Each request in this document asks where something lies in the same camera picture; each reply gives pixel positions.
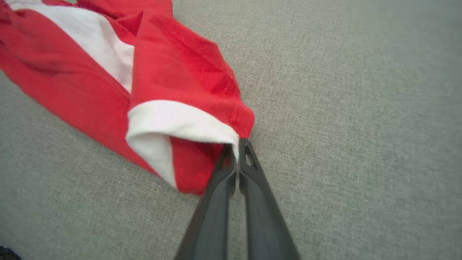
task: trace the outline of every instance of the garment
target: garment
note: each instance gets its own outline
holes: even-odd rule
[[[252,111],[169,0],[0,0],[0,69],[51,113],[181,192],[204,190]]]

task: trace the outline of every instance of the gray textured tablecloth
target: gray textured tablecloth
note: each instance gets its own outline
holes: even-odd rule
[[[217,42],[303,259],[462,259],[462,2],[174,1]],[[0,75],[0,244],[24,260],[172,259],[198,197]],[[243,198],[230,259],[244,259]]]

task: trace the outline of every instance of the red garment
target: red garment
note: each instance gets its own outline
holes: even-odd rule
[[[232,70],[170,0],[0,0],[0,32],[0,69],[24,93],[181,192],[204,190],[217,144],[250,134]]]

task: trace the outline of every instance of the red fabric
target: red fabric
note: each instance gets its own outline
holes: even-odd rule
[[[64,1],[47,5],[68,6]],[[81,0],[119,39],[135,46],[132,94],[64,31],[31,10],[0,1],[0,69],[47,110],[130,161],[154,172],[125,141],[130,108],[165,99],[192,105],[248,137],[253,113],[219,49],[173,18],[169,0]],[[201,192],[220,145],[171,139],[178,190]]]

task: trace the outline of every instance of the gray fabric surface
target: gray fabric surface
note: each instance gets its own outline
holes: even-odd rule
[[[174,1],[220,46],[303,259],[462,258],[462,5]],[[25,260],[172,259],[198,198],[69,127],[4,75],[0,244]],[[242,197],[230,259],[243,259]]]

